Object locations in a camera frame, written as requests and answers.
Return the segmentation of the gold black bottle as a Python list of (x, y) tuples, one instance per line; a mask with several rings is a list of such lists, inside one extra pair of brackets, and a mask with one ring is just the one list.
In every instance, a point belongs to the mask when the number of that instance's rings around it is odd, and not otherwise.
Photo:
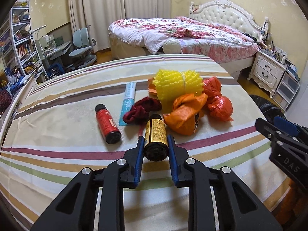
[(159, 114), (150, 116), (146, 124), (144, 157), (153, 162), (160, 162), (169, 155), (165, 124)]

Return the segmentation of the black lined trash bin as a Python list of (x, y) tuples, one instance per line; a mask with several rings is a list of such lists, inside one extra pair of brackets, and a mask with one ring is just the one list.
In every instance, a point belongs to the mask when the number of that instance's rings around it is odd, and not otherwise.
[(260, 111), (263, 113), (267, 121), (270, 122), (271, 124), (274, 123), (274, 118), (276, 116), (280, 116), (285, 119), (285, 115), (282, 109), (276, 106), (275, 104), (271, 103), (269, 100), (258, 95), (250, 95), (250, 97), (258, 106)]

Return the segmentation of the clear plastic drawer unit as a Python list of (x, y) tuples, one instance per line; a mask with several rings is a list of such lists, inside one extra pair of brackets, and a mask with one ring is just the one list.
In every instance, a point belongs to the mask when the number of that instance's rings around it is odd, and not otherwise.
[(289, 71), (285, 71), (274, 93), (273, 100), (286, 111), (292, 103), (300, 87), (300, 82)]

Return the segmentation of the red plastic bag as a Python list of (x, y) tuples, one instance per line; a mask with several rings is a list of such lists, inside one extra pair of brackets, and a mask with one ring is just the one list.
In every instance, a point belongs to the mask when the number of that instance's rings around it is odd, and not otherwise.
[(233, 121), (233, 106), (229, 98), (221, 94), (221, 82), (217, 77), (203, 80), (203, 93), (208, 96), (205, 109), (219, 121)]

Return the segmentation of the orange plastic bag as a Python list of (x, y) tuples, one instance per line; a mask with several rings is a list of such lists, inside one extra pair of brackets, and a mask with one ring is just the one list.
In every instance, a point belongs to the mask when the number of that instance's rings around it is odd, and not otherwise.
[[(152, 80), (153, 78), (148, 80), (148, 90), (150, 94), (157, 97)], [(186, 136), (194, 134), (197, 130), (199, 119), (204, 116), (202, 110), (207, 99), (208, 96), (202, 92), (200, 95), (184, 94), (174, 101), (160, 101), (164, 110), (164, 123), (178, 134)]]

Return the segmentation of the red black bottle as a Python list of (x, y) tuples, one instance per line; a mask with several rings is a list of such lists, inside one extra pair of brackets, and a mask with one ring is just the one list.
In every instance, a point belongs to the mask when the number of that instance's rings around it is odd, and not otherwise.
[(121, 132), (118, 129), (110, 112), (104, 104), (95, 107), (96, 119), (104, 140), (107, 144), (116, 144), (121, 139)]

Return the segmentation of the striped bed sheet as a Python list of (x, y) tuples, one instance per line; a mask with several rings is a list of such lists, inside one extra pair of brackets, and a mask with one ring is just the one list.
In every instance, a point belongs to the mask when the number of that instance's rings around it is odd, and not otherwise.
[(104, 168), (136, 146), (142, 129), (135, 125), (121, 127), (120, 142), (107, 144), (95, 106), (104, 104), (118, 122), (126, 85), (136, 84), (135, 99), (140, 100), (149, 94), (148, 80), (161, 69), (217, 77), (233, 105), (231, 122), (204, 116), (195, 134), (174, 135), (176, 144), (208, 167), (230, 167), (269, 210), (282, 201), (290, 180), (269, 160), (270, 144), (254, 127), (262, 112), (235, 79), (201, 55), (134, 57), (47, 81), (19, 107), (1, 147), (1, 200), (23, 230), (82, 168)]

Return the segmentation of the floral pink bed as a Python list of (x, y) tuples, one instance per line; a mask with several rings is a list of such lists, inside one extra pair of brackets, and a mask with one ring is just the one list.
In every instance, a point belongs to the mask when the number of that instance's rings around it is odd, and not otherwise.
[(111, 23), (108, 31), (115, 59), (164, 54), (164, 41), (175, 38), (180, 41), (181, 54), (209, 57), (234, 76), (253, 62), (259, 49), (255, 40), (237, 29), (183, 16), (120, 19)]

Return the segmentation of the yellow foam fruit net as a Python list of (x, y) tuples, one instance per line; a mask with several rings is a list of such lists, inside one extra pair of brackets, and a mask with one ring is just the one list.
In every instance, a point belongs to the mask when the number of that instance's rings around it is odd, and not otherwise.
[(176, 71), (160, 69), (152, 80), (160, 101), (174, 101), (184, 94), (200, 95), (203, 79), (194, 70)]

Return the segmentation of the dark red cloth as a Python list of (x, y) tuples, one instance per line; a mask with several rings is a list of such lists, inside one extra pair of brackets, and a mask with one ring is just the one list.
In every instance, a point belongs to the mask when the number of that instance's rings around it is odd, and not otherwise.
[(123, 121), (126, 124), (143, 125), (149, 119), (150, 112), (162, 110), (162, 104), (158, 99), (145, 97), (137, 101), (131, 109), (124, 114)]

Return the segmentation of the white tufted headboard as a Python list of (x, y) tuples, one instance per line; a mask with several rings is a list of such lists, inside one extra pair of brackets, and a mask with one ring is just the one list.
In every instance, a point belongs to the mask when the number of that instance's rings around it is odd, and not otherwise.
[(201, 23), (218, 23), (230, 26), (261, 40), (262, 27), (252, 14), (230, 0), (213, 0), (201, 5), (191, 2), (189, 18)]

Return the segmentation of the grey study desk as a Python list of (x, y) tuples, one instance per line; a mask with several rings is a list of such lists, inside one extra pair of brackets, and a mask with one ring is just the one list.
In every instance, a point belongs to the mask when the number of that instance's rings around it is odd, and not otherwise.
[(56, 46), (52, 50), (47, 49), (45, 52), (41, 48), (39, 40), (35, 40), (34, 44), (48, 79), (65, 74), (61, 57), (66, 54), (72, 46), (71, 41)]

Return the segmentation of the light blue desk chair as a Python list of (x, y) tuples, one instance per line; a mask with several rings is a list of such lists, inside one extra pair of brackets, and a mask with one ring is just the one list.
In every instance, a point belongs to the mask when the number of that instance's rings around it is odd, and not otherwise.
[(74, 59), (75, 62), (67, 66), (65, 70), (82, 69), (94, 64), (97, 57), (92, 52), (96, 44), (96, 40), (90, 37), (90, 25), (76, 30), (73, 33), (73, 45), (75, 49), (69, 54), (69, 57)]

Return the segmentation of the beige curtains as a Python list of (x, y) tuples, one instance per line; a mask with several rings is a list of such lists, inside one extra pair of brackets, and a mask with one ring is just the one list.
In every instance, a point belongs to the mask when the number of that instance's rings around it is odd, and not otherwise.
[(110, 47), (108, 27), (124, 18), (170, 18), (171, 0), (68, 0), (72, 31), (90, 27), (94, 51)]

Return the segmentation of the white round bed post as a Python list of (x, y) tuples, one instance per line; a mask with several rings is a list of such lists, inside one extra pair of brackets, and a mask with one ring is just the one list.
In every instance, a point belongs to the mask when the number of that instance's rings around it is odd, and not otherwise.
[(165, 54), (182, 53), (180, 41), (175, 38), (166, 39), (163, 43), (162, 49)]

